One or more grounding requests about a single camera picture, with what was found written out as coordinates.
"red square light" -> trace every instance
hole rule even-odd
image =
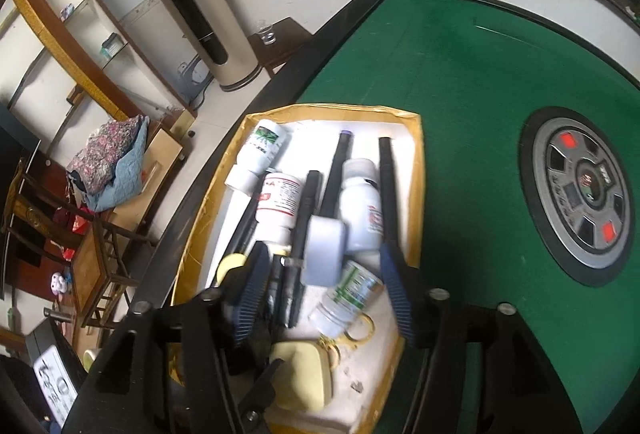
[[[562,141],[562,144],[567,147],[567,149],[575,149],[578,146],[578,142],[574,138],[574,135],[568,131],[560,135],[560,140]]]
[[[616,229],[611,221],[607,221],[602,225],[602,235],[607,242],[611,242],[616,238]]]

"glass cup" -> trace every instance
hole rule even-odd
[[[257,27],[258,31],[256,33],[260,36],[264,45],[276,42],[276,34],[273,32],[273,24],[267,24],[267,21],[261,19],[258,21]]]

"green felt surface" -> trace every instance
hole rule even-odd
[[[580,112],[617,149],[638,208],[640,91],[581,46],[514,14],[471,0],[384,0],[300,102],[421,115],[424,276],[467,302],[517,306],[593,432],[640,366],[640,246],[604,287],[564,274],[529,215],[518,137],[540,107]],[[394,388],[403,392],[408,400],[409,386]],[[400,427],[396,417],[394,432]]]

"screw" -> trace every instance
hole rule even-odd
[[[449,292],[442,288],[431,288],[429,290],[429,297],[434,300],[447,300],[450,295]]]
[[[222,295],[219,288],[207,288],[200,293],[200,298],[204,301],[217,300]]]
[[[142,315],[151,309],[151,304],[146,300],[141,300],[133,305],[133,312],[136,315]]]
[[[498,311],[507,316],[515,315],[518,312],[515,306],[513,304],[509,304],[508,302],[498,304]]]

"white bottle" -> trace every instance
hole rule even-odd
[[[382,281],[369,270],[347,261],[338,286],[325,292],[309,315],[309,321],[325,337],[337,338],[362,313]]]
[[[296,224],[302,183],[298,178],[273,172],[267,174],[255,211],[255,240],[281,246],[290,244],[291,229]]]
[[[271,120],[260,120],[238,151],[236,164],[231,167],[225,185],[250,196],[258,178],[287,138],[287,131],[281,125]]]
[[[382,244],[382,206],[376,166],[367,158],[354,158],[342,167],[340,218],[347,225],[346,254],[377,252]]]

